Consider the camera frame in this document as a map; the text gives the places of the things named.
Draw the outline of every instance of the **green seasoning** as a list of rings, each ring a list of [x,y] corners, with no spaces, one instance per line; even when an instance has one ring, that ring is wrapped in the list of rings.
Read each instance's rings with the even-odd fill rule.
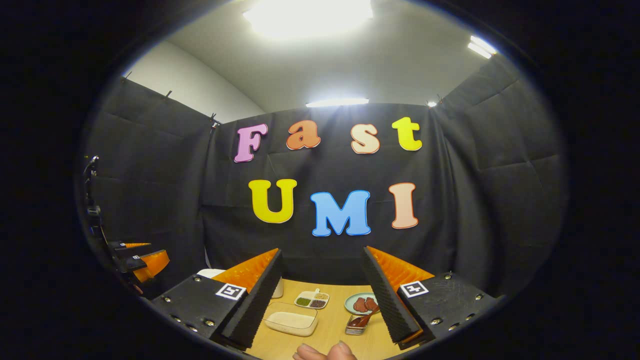
[[[311,302],[311,299],[305,299],[303,297],[299,297],[296,300],[296,304],[302,305],[302,306],[307,306],[307,305],[309,305],[310,302]]]

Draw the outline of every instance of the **wooden table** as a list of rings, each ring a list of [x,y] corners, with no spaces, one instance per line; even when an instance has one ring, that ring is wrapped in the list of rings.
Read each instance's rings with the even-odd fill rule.
[[[344,327],[351,316],[351,313],[344,307],[344,301],[356,293],[372,292],[371,286],[310,284],[287,279],[283,279],[282,282],[284,294],[280,298],[271,299],[271,302],[293,304],[301,291],[320,289],[320,292],[329,294],[329,303],[323,309],[318,310],[316,330],[311,336],[303,338],[270,329],[262,321],[255,339],[253,339],[253,346],[246,349],[247,353],[264,360],[292,359],[296,348],[302,343],[326,354],[339,340],[347,343],[353,354],[363,360],[386,359],[411,349],[400,350],[396,344],[391,342],[389,331],[380,313],[371,317],[362,335],[344,333]]]

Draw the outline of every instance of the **green plate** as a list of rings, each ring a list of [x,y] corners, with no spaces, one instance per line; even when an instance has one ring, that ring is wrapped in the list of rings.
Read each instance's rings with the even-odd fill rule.
[[[355,311],[353,309],[353,304],[356,303],[356,301],[358,301],[358,298],[361,297],[365,300],[367,300],[367,297],[373,298],[373,300],[376,302],[376,304],[378,303],[378,299],[376,299],[376,296],[373,295],[373,293],[357,293],[354,294],[350,297],[347,298],[347,300],[344,301],[344,307],[347,308],[347,310],[352,313],[352,314],[356,314],[356,315],[366,315],[366,314],[371,314],[371,310],[366,311],[364,313],[361,313],[359,311]]]

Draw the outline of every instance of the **yellow letter u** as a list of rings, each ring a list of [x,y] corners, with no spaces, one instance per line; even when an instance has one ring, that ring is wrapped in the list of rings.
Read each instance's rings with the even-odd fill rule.
[[[276,186],[282,192],[282,209],[277,213],[269,210],[267,204],[267,189],[271,187],[271,181],[253,180],[249,182],[251,189],[253,212],[260,220],[281,224],[288,221],[293,216],[293,188],[298,185],[293,179],[281,179],[276,182]]]

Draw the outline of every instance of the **white wall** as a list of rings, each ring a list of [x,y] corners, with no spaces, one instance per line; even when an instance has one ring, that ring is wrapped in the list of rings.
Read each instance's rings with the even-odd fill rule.
[[[230,122],[264,114],[251,99],[210,67],[169,42],[161,42],[140,58],[124,75],[127,79],[207,116]]]

